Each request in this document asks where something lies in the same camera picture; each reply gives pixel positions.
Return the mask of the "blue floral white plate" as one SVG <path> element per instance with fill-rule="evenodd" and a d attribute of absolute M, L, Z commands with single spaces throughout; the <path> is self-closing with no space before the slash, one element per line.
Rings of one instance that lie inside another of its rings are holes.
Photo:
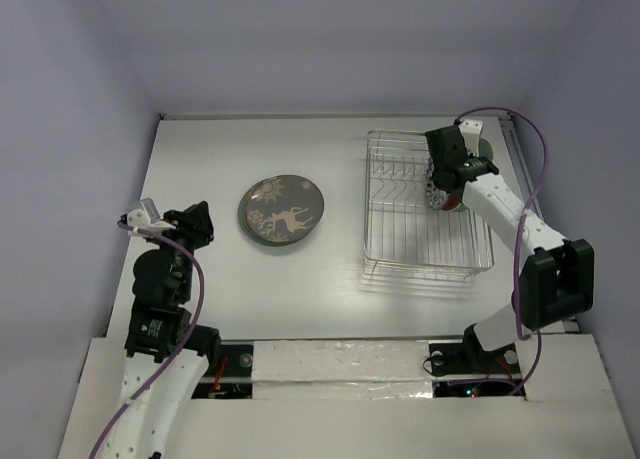
<path fill-rule="evenodd" d="M 441 210 L 449 199 L 446 191 L 439 189 L 433 180 L 435 166 L 432 158 L 429 158 L 425 167 L 424 187 L 426 204 L 434 209 Z"/>

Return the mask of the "beige leaf pattern plate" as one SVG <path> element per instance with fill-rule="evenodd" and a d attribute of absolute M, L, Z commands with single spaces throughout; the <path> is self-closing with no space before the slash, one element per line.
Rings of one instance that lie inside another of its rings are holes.
<path fill-rule="evenodd" d="M 244 231 L 244 233 L 248 237 L 253 239 L 253 240 L 257 240 L 258 236 L 249 227 L 247 206 L 248 206 L 248 203 L 249 203 L 249 201 L 251 199 L 251 196 L 252 196 L 254 190 L 257 189 L 260 185 L 261 185 L 261 182 L 258 181 L 257 183 L 255 183 L 252 186 L 250 186 L 247 189 L 247 191 L 244 193 L 242 199 L 240 200 L 239 206 L 238 206 L 238 222 L 239 222 L 239 225 L 241 226 L 241 228 Z"/>

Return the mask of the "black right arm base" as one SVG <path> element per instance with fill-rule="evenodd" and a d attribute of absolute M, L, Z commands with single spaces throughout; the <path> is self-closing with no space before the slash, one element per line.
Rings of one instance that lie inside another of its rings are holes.
<path fill-rule="evenodd" d="M 486 351 L 481 347 L 472 326 L 465 329 L 460 342 L 430 343 L 422 367 L 433 377 L 488 376 L 495 371 L 505 372 L 508 376 L 521 373 L 514 344 Z"/>

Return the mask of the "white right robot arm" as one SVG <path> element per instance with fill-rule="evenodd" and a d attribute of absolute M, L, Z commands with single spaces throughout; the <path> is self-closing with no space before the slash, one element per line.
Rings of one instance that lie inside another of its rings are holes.
<path fill-rule="evenodd" d="M 526 334 L 589 311 L 593 306 L 593 247 L 546 224 L 479 153 L 483 124 L 465 120 L 426 132 L 428 188 L 445 195 L 440 209 L 463 206 L 479 216 L 513 254 L 509 305 L 473 324 L 460 347 L 462 363 L 482 371 L 497 350 Z"/>

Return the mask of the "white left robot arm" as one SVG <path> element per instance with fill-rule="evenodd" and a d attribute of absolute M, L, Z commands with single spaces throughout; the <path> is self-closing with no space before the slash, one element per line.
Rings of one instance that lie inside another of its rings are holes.
<path fill-rule="evenodd" d="M 195 252 L 213 241 L 214 225 L 205 201 L 160 214 L 145 198 L 118 226 L 153 247 L 133 265 L 118 403 L 89 455 L 165 458 L 198 382 L 221 362 L 218 330 L 198 323 L 205 276 Z"/>

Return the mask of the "red and teal plate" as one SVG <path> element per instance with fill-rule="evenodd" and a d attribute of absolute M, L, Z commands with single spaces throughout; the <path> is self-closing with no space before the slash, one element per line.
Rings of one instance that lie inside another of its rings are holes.
<path fill-rule="evenodd" d="M 466 207 L 462 204 L 462 200 L 459 196 L 449 195 L 441 206 L 441 210 L 445 212 L 461 212 Z"/>

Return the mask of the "green rimmed plate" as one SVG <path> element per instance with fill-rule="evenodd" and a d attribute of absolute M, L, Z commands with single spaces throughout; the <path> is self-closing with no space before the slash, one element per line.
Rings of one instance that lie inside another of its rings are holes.
<path fill-rule="evenodd" d="M 480 138 L 478 141 L 478 156 L 489 161 L 494 159 L 493 148 L 490 142 L 484 138 Z"/>

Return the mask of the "foil covered front block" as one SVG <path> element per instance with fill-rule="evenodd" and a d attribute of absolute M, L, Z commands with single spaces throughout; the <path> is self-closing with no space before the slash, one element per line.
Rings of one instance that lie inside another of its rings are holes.
<path fill-rule="evenodd" d="M 422 340 L 280 340 L 254 344 L 257 400 L 414 400 L 433 397 Z"/>

